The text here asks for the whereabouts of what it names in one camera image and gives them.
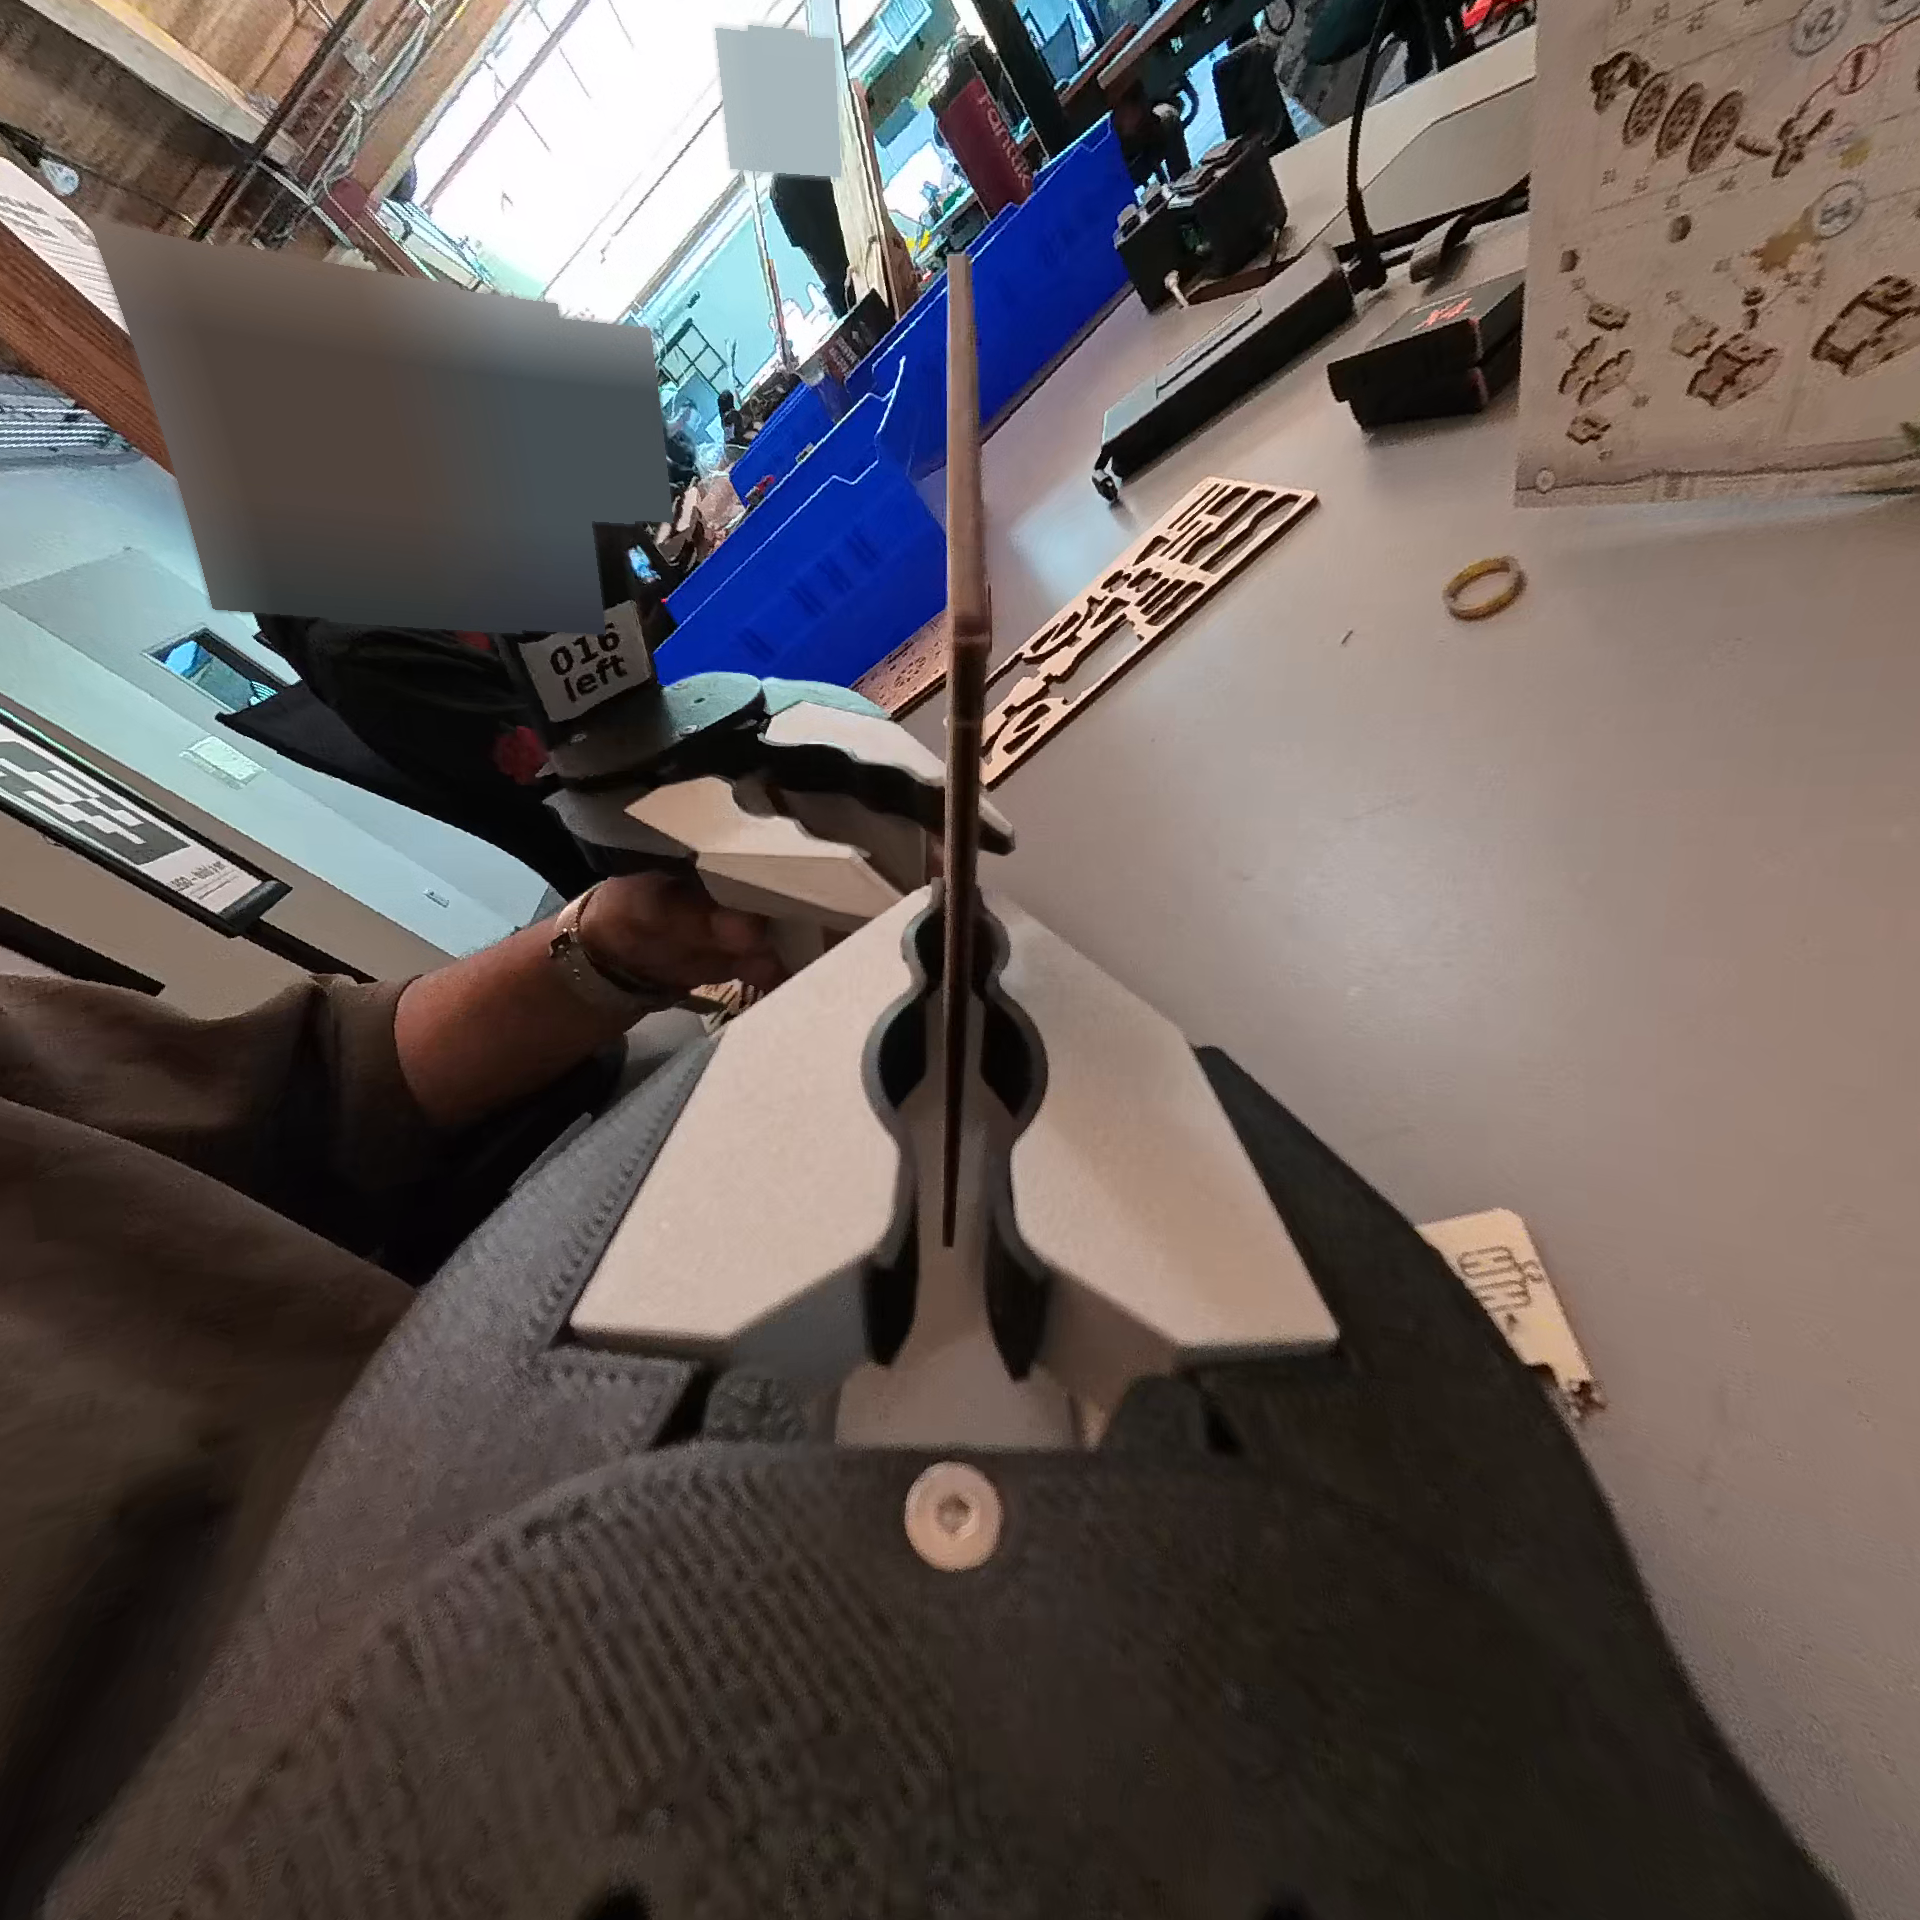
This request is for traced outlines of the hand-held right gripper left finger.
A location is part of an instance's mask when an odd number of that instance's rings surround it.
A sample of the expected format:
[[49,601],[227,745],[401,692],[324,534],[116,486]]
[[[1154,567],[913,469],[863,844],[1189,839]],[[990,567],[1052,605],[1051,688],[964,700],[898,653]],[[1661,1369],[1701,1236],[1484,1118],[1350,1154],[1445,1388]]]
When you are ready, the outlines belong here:
[[577,1346],[776,1378],[846,1444],[946,1440],[946,1388],[907,1356],[935,903],[903,897],[716,1037],[568,1314]]

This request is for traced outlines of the black desktop device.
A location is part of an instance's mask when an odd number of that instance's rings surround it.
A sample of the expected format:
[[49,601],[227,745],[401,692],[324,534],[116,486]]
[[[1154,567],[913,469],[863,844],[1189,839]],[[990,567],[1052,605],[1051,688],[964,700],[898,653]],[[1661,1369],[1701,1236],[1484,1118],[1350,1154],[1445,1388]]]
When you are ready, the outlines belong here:
[[1189,305],[1201,289],[1276,256],[1287,227],[1267,142],[1228,137],[1187,175],[1120,207],[1115,253],[1145,311]]

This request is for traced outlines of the black box red logo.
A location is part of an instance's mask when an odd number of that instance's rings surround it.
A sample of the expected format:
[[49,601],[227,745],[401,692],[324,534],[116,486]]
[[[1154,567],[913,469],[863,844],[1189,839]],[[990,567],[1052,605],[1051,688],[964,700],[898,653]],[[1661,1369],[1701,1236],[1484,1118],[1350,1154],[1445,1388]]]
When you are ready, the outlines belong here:
[[1331,399],[1364,433],[1477,414],[1518,379],[1523,322],[1523,270],[1418,300],[1327,363]]

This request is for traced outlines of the long black case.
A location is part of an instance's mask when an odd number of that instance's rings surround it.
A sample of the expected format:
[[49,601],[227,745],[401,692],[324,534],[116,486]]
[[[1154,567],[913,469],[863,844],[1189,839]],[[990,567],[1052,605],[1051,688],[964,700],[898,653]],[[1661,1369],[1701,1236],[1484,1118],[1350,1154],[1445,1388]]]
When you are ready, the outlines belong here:
[[1331,249],[1310,249],[1238,300],[1164,370],[1137,380],[1101,420],[1090,486],[1116,501],[1128,478],[1238,407],[1353,318],[1353,289]]

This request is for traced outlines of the person's left hand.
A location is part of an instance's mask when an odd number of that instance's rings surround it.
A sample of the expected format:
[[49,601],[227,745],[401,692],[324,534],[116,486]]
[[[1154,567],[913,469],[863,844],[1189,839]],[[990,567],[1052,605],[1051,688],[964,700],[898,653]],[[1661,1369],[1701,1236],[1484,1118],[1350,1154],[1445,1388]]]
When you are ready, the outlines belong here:
[[766,921],[719,905],[682,873],[608,876],[577,914],[577,939],[605,973],[671,998],[786,980]]

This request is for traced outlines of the white wall sign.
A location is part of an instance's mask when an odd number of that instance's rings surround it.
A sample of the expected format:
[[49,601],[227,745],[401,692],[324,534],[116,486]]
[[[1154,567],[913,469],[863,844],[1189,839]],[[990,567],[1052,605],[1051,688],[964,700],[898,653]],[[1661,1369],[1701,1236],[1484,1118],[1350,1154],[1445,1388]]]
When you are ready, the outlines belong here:
[[109,325],[128,330],[108,262],[84,216],[30,166],[4,153],[4,227]]

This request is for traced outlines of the black framed sign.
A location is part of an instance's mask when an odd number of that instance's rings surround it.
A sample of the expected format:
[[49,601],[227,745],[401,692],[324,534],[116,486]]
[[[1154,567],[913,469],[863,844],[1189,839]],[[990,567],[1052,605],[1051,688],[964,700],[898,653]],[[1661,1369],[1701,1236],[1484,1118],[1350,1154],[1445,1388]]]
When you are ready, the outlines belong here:
[[4,711],[4,813],[225,935],[251,935],[292,882],[184,827]]

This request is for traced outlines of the large wooden puzzle sheet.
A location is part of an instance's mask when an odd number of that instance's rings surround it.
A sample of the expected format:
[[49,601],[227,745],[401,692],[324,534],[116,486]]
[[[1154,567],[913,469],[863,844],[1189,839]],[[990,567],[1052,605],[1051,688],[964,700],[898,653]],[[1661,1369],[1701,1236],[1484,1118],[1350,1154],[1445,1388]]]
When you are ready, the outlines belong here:
[[1316,509],[1309,489],[1208,478],[985,674],[998,789]]

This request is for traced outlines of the small wooden puzzle piece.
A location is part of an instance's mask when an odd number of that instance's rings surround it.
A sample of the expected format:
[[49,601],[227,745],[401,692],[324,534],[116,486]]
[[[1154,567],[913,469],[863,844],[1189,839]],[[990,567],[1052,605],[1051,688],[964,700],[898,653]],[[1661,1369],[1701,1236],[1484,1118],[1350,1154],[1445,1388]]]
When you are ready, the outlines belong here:
[[1513,1356],[1574,1428],[1602,1410],[1595,1370],[1518,1211],[1475,1211],[1418,1226]]

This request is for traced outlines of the perforated brown wooden sheet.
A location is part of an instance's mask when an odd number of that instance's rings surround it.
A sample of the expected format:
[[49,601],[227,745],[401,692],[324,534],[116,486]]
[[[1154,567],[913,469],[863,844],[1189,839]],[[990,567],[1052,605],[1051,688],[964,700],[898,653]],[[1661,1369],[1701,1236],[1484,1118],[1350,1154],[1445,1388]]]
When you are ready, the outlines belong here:
[[888,720],[898,720],[946,686],[946,661],[950,632],[946,611],[941,611],[867,668],[853,688]]

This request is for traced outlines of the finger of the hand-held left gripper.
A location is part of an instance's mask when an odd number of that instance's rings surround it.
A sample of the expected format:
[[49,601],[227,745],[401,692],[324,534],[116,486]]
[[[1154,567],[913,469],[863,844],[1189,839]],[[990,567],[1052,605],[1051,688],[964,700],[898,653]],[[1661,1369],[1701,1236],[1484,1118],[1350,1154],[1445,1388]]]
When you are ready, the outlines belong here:
[[946,835],[946,764],[884,711],[802,692],[760,730],[755,780],[867,855],[926,855]]
[[867,926],[907,889],[872,852],[746,803],[731,780],[678,780],[640,793],[624,821],[678,846],[719,905],[815,926]]

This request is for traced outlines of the wooden puzzle sheet round holes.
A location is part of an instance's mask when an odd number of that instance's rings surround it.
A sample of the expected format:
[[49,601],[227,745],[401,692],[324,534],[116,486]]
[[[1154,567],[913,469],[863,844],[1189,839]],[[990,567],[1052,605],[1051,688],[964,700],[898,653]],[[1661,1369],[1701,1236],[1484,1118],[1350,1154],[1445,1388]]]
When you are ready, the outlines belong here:
[[973,256],[946,256],[946,806],[941,973],[941,1241],[956,1241],[965,1129],[965,1032],[980,863],[980,730],[994,653],[980,492],[980,356]]

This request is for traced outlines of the person's left forearm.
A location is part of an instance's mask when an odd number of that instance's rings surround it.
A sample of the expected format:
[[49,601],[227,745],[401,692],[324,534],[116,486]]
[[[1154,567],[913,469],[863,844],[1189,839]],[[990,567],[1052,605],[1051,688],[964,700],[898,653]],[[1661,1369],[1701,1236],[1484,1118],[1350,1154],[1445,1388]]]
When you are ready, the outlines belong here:
[[587,1007],[552,958],[545,921],[439,973],[394,1005],[399,1070],[420,1118],[465,1129],[582,1066],[623,1023]]

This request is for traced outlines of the person's brown shirt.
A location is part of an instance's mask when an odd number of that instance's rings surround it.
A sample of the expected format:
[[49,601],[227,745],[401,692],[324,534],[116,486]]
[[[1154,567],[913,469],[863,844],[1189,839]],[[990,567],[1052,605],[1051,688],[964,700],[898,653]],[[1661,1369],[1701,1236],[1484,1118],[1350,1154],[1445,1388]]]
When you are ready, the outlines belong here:
[[370,1260],[441,1154],[399,984],[229,1018],[4,978],[4,1918],[199,1686],[412,1291]]

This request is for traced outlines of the printed instruction booklet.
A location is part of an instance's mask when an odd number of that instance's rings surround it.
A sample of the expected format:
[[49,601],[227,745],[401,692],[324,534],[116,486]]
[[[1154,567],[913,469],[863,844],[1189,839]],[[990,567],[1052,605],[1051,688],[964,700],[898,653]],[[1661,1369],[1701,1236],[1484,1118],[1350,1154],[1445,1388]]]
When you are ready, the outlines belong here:
[[1917,4],[1538,4],[1526,509],[1917,492]]

